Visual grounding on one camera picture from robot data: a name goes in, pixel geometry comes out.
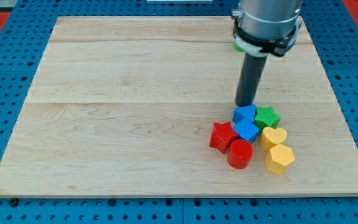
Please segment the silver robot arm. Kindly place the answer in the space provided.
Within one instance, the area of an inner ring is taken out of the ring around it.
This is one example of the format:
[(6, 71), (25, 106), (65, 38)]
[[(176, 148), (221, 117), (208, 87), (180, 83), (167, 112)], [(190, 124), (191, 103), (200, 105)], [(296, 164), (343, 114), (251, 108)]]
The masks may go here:
[(233, 10), (238, 49), (253, 57), (284, 56), (295, 44), (302, 0), (240, 0)]

